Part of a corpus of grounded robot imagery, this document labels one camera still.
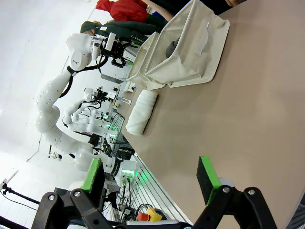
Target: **green beanie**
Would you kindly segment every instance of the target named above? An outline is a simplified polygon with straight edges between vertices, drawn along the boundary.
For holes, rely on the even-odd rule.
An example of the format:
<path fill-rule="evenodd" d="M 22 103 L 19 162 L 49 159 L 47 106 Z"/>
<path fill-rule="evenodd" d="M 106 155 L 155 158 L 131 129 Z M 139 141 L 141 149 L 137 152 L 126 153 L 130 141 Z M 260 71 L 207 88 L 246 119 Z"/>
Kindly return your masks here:
<path fill-rule="evenodd" d="M 95 29 L 96 26 L 97 26 L 97 24 L 94 23 L 94 22 L 85 21 L 85 22 L 81 25 L 81 33 L 86 32 L 86 31 L 91 30 L 91 29 Z"/>

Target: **black pole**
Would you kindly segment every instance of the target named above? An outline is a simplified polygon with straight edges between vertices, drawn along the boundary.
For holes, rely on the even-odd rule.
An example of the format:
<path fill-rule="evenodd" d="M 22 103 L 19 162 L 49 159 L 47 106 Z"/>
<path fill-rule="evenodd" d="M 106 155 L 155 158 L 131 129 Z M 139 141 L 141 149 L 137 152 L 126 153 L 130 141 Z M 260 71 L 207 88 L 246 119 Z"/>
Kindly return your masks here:
<path fill-rule="evenodd" d="M 0 225 L 3 225 L 7 228 L 10 228 L 10 229 L 28 229 L 22 225 L 19 225 L 18 223 L 14 223 L 4 217 L 1 217 L 0 216 Z"/>
<path fill-rule="evenodd" d="M 21 198 L 24 198 L 24 199 L 26 199 L 26 200 L 28 200 L 28 201 L 30 201 L 30 202 L 32 202 L 32 203 L 35 203 L 35 204 L 38 204 L 38 205 L 40 204 L 40 202 L 37 201 L 37 200 L 34 200 L 34 199 L 29 198 L 29 197 L 26 197 L 26 196 L 24 196 L 24 195 L 22 195 L 22 194 L 20 194 L 20 193 L 18 193 L 18 192 L 15 192 L 15 191 L 14 191 L 13 189 L 11 189 L 10 187 L 7 187 L 6 184 L 3 185 L 3 189 L 5 190 L 5 191 L 3 191 L 3 194 L 4 194 L 4 195 L 6 194 L 6 192 L 9 192 L 9 193 L 15 194 L 15 195 L 17 195 L 17 196 L 19 196 L 19 197 L 21 197 Z"/>

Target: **white fabric basket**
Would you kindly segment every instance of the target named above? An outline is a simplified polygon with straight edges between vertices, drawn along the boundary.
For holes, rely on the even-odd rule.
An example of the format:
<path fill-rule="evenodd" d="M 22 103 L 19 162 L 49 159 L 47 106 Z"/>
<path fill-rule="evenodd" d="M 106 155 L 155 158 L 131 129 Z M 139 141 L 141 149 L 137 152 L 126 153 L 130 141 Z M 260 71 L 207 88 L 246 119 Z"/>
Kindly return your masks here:
<path fill-rule="evenodd" d="M 133 62 L 133 66 L 128 74 L 127 81 L 139 84 L 149 90 L 162 88 L 166 85 L 165 83 L 160 83 L 145 74 L 148 61 L 158 38 L 159 34 L 155 32 L 140 47 L 135 61 Z"/>
<path fill-rule="evenodd" d="M 145 56 L 149 56 L 149 60 L 141 66 L 146 66 L 143 75 L 160 85 L 167 83 L 170 87 L 211 81 L 221 58 L 229 26 L 228 20 L 216 16 L 202 2 L 191 0 L 164 27 L 152 54 Z M 166 58 L 166 48 L 179 37 L 175 51 Z"/>

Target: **red hood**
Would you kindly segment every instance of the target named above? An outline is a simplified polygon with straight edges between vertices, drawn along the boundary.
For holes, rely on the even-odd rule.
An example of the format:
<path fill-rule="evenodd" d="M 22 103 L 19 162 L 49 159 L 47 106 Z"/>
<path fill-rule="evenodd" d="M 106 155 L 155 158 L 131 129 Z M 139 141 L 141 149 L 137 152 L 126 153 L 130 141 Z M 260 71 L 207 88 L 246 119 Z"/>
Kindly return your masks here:
<path fill-rule="evenodd" d="M 113 6 L 113 4 L 114 1 L 99 0 L 96 4 L 96 9 L 110 12 L 110 9 Z"/>

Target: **green gripper pad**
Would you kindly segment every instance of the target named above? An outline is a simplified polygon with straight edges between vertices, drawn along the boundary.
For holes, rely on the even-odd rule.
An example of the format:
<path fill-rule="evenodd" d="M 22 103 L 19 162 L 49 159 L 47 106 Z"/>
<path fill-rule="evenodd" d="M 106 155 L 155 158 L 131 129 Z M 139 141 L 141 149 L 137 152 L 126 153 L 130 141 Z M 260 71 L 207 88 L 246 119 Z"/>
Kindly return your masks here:
<path fill-rule="evenodd" d="M 199 157 L 197 179 L 204 202 L 209 205 L 221 183 L 208 156 Z"/>
<path fill-rule="evenodd" d="M 100 158 L 94 158 L 91 161 L 91 164 L 90 164 L 90 167 L 88 169 L 86 178 L 85 178 L 84 183 L 81 187 L 81 189 L 83 189 L 85 192 L 91 193 L 94 178 L 95 178 L 95 176 L 98 172 L 98 168 L 101 166 L 101 164 L 102 164 L 102 160 Z"/>

